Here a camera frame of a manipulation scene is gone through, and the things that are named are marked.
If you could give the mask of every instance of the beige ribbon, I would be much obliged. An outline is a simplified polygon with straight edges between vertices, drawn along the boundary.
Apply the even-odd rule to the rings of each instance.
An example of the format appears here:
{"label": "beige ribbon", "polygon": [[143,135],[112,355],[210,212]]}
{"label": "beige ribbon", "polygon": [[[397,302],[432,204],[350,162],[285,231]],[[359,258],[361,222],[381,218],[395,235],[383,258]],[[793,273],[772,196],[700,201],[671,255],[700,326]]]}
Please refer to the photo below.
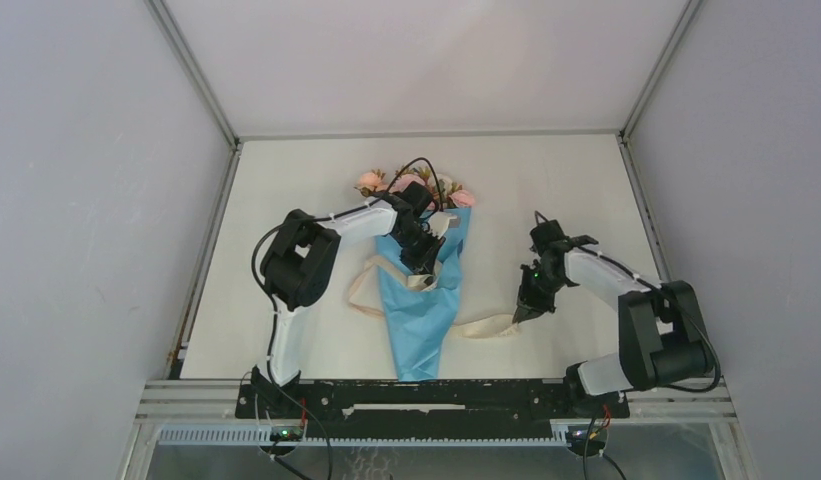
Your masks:
{"label": "beige ribbon", "polygon": [[[351,286],[348,288],[348,305],[363,315],[377,320],[386,319],[383,310],[363,305],[355,300],[357,291],[360,289],[363,281],[366,280],[366,277],[368,277],[374,267],[382,269],[398,281],[398,283],[403,285],[404,288],[412,292],[428,292],[436,288],[439,272],[442,270],[442,264],[440,262],[436,262],[433,275],[405,275],[401,272],[401,270],[396,268],[395,265],[381,255],[374,255],[368,258],[363,264],[363,271],[357,275],[357,278],[351,282]],[[475,340],[509,337],[518,333],[519,325],[513,323],[513,315],[504,313],[491,315],[486,318],[481,318],[479,320],[474,320],[460,325],[452,325],[451,329],[448,331],[448,335],[450,336]]]}

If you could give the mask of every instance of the pink rose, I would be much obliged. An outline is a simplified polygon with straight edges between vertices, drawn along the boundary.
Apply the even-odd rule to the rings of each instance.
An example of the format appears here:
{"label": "pink rose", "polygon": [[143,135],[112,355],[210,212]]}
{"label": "pink rose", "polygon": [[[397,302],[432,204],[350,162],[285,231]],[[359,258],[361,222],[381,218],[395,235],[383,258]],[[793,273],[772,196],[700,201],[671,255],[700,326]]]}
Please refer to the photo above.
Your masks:
{"label": "pink rose", "polygon": [[375,172],[364,173],[359,180],[357,180],[357,188],[368,188],[374,190],[381,184],[381,177]]}
{"label": "pink rose", "polygon": [[471,207],[475,205],[475,196],[466,190],[457,190],[451,194],[451,201],[458,208]]}
{"label": "pink rose", "polygon": [[419,185],[424,185],[425,181],[422,180],[422,177],[418,175],[414,175],[412,173],[408,173],[398,177],[398,180],[395,181],[395,185],[392,186],[392,192],[403,192],[405,188],[411,183],[418,183]]}

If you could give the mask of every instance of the gray wall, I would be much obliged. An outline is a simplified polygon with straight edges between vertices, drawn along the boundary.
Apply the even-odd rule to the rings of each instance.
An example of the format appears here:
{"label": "gray wall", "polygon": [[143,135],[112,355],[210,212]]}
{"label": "gray wall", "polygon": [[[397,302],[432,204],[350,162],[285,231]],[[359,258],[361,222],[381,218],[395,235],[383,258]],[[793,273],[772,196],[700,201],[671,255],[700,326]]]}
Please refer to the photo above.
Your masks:
{"label": "gray wall", "polygon": [[0,479],[114,477],[226,157],[140,0],[0,2]]}
{"label": "gray wall", "polygon": [[821,478],[821,0],[707,2],[633,153],[762,477]]}

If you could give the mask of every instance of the white panel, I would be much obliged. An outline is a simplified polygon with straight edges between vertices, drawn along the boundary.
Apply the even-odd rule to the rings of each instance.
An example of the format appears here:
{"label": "white panel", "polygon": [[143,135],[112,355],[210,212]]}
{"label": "white panel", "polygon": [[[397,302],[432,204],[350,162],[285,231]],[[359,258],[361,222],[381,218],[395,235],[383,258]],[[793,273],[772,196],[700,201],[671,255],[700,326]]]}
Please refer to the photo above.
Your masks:
{"label": "white panel", "polygon": [[0,2],[0,479],[110,479],[227,146],[142,2]]}
{"label": "white panel", "polygon": [[[591,234],[603,250],[655,274],[642,222],[611,135],[392,138],[246,142],[189,342],[185,378],[240,378],[270,331],[271,304],[248,267],[255,242],[301,208],[338,212],[360,201],[351,188],[373,167],[399,168],[427,156],[478,197],[464,251],[458,322],[512,313],[528,262],[533,211],[570,235]],[[386,328],[345,303],[374,241],[337,258],[330,286],[312,307],[301,354],[306,378],[395,378]],[[369,305],[378,305],[372,276]],[[614,351],[613,310],[584,289],[558,297],[554,316],[531,320],[518,337],[448,339],[442,378],[561,377],[576,362]]]}
{"label": "white panel", "polygon": [[821,1],[705,3],[633,142],[760,478],[821,478]]}
{"label": "white panel", "polygon": [[685,0],[169,0],[239,135],[620,129]]}

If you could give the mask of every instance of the flower bouquet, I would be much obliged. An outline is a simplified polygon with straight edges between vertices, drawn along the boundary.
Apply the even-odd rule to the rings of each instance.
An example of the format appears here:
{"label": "flower bouquet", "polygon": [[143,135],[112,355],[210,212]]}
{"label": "flower bouquet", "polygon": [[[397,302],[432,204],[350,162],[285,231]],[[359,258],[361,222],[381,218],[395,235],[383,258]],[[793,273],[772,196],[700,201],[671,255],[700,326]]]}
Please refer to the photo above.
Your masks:
{"label": "flower bouquet", "polygon": [[[389,236],[376,237],[378,255],[366,262],[363,273],[349,289],[349,304],[366,315],[386,320],[396,376],[399,381],[416,382],[437,378],[442,342],[457,318],[463,280],[460,254],[469,231],[470,207],[475,205],[475,197],[451,177],[434,175],[428,168],[411,168],[398,176],[399,173],[387,182],[383,170],[371,170],[360,177],[355,188],[364,197],[369,197],[387,189],[393,193],[401,192],[411,183],[424,185],[433,196],[428,209],[439,209],[441,204],[447,213],[460,218],[460,224],[445,234],[437,255],[441,268],[435,286],[423,291],[408,289],[407,283],[397,278],[403,274],[406,279],[411,274],[399,259],[401,247],[398,243]],[[352,298],[374,265],[380,267],[378,286],[383,311],[356,304]],[[400,273],[395,275],[389,270]]]}
{"label": "flower bouquet", "polygon": [[468,190],[463,188],[463,185],[455,182],[451,177],[446,175],[436,175],[436,180],[439,180],[439,188],[434,179],[434,174],[430,168],[409,168],[398,178],[395,178],[390,184],[385,182],[386,172],[380,169],[374,169],[364,173],[357,180],[357,186],[354,187],[364,197],[370,197],[376,192],[382,192],[389,188],[390,193],[403,192],[405,188],[411,183],[418,183],[424,185],[434,201],[428,205],[428,210],[436,208],[437,203],[441,202],[440,192],[445,197],[443,208],[469,208],[475,205],[475,197]]}

